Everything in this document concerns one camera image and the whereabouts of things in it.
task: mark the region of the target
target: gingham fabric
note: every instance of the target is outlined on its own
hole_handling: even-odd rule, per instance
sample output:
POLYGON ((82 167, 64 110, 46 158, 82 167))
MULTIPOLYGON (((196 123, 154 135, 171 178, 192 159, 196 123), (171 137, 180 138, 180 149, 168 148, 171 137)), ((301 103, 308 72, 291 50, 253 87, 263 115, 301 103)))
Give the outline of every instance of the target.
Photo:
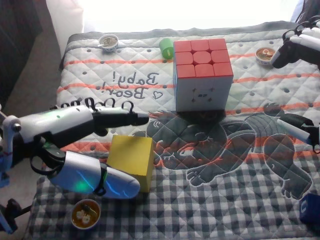
POLYGON ((109 129, 106 137, 92 134, 64 150, 106 161, 113 135, 152 137, 150 193, 105 199, 67 192, 40 177, 25 238, 316 239, 317 228, 299 220, 299 200, 319 194, 319 158, 287 136, 277 119, 294 113, 320 122, 320 73, 303 61, 273 69, 255 60, 258 48, 277 49, 294 26, 117 33, 118 50, 109 54, 97 47, 102 33, 72 36, 57 104, 111 96, 116 106, 132 101, 135 111, 150 113, 150 121, 109 129), (225 112, 175 112, 173 63, 158 49, 163 37, 226 40, 234 80, 225 112), (71 224, 71 209, 83 198, 102 209, 90 231, 71 224))

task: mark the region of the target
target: small bowl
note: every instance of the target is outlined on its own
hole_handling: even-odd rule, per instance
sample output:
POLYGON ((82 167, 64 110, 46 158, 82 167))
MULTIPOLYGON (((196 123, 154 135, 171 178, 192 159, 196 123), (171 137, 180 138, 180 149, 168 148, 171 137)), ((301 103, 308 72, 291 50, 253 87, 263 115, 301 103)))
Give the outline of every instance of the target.
POLYGON ((104 44, 105 39, 107 38, 114 38, 116 40, 116 42, 114 44, 108 45, 108 46, 100 46, 100 48, 102 48, 104 51, 106 52, 113 52, 114 50, 116 50, 118 48, 118 44, 119 44, 119 39, 116 35, 113 34, 106 34, 103 35, 102 37, 99 38, 99 45, 100 44, 104 44))
POLYGON ((70 217, 70 220, 72 222, 72 225, 75 226, 77 229, 80 229, 80 230, 88 230, 88 229, 92 229, 95 225, 97 225, 97 223, 99 222, 99 219, 100 219, 100 216, 101 216, 101 208, 99 206, 99 204, 95 201, 95 200, 92 200, 92 199, 82 199, 81 201, 78 201, 72 208, 72 211, 71 211, 71 217, 70 217), (79 206, 80 204, 84 203, 84 202, 92 202, 94 203, 98 209, 99 209, 99 216, 98 216, 98 219, 95 221, 94 224, 88 226, 88 227, 80 227, 80 226, 77 226, 74 221, 72 220, 72 215, 74 213, 74 210, 77 206, 79 206))
POLYGON ((273 55, 268 57, 268 59, 262 59, 259 56, 258 52, 263 51, 263 50, 268 50, 270 52, 273 52, 273 55, 275 54, 276 51, 274 49, 270 48, 270 47, 261 47, 255 52, 255 59, 259 64, 264 65, 264 66, 271 66, 272 65, 271 64, 271 59, 272 59, 273 55))

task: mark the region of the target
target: green cylinder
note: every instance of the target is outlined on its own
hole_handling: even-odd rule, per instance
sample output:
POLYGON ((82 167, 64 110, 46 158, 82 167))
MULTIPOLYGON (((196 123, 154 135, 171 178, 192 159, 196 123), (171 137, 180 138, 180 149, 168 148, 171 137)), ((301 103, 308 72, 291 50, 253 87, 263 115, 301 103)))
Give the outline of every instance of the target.
POLYGON ((164 38, 159 43, 159 48, 162 56, 165 59, 172 59, 174 57, 174 43, 169 38, 164 38))

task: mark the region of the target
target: yellow block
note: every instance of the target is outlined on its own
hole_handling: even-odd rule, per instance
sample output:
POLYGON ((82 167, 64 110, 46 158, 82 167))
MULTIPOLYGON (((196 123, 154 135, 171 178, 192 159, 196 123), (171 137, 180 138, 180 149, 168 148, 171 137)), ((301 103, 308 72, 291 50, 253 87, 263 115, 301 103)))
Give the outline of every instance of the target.
POLYGON ((133 176, 140 183, 140 192, 148 193, 154 168, 152 138, 113 136, 107 164, 133 176))

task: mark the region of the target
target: white bowl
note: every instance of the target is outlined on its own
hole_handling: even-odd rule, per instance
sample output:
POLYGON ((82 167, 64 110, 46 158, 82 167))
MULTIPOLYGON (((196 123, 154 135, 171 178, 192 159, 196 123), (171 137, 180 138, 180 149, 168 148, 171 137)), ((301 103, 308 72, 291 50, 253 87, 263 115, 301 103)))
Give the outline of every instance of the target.
POLYGON ((265 60, 265 59, 262 59, 260 58, 258 55, 257 55, 257 52, 259 52, 261 49, 268 49, 268 50, 272 50, 274 53, 276 52, 274 49, 272 49, 271 47, 260 47, 257 51, 255 51, 255 59, 256 61, 261 64, 261 65, 264 65, 264 66, 271 66, 271 58, 270 57, 270 60, 265 60))
POLYGON ((113 35, 113 34, 106 34, 106 35, 103 35, 102 37, 99 38, 99 44, 104 44, 104 40, 106 38, 115 38, 116 39, 116 43, 111 45, 111 46, 100 46, 100 48, 102 48, 104 51, 106 52, 113 52, 114 50, 116 50, 118 48, 118 44, 119 44, 119 39, 116 35, 113 35))
POLYGON ((73 206, 72 211, 71 211, 71 219, 70 219, 70 220, 71 220, 72 225, 75 226, 77 229, 80 229, 80 230, 88 230, 88 229, 92 229, 92 228, 99 222, 100 216, 101 216, 101 208, 100 208, 100 205, 99 205, 95 200, 92 200, 92 199, 82 199, 81 201, 78 201, 78 202, 73 206), (78 205, 82 204, 83 202, 93 202, 93 203, 95 203, 95 204, 98 206, 98 208, 99 208, 99 217, 98 217, 98 219, 95 221, 95 223, 92 224, 91 226, 83 227, 83 228, 82 228, 82 227, 77 226, 77 225, 74 223, 74 221, 72 221, 72 213, 74 212, 75 208, 76 208, 78 205))

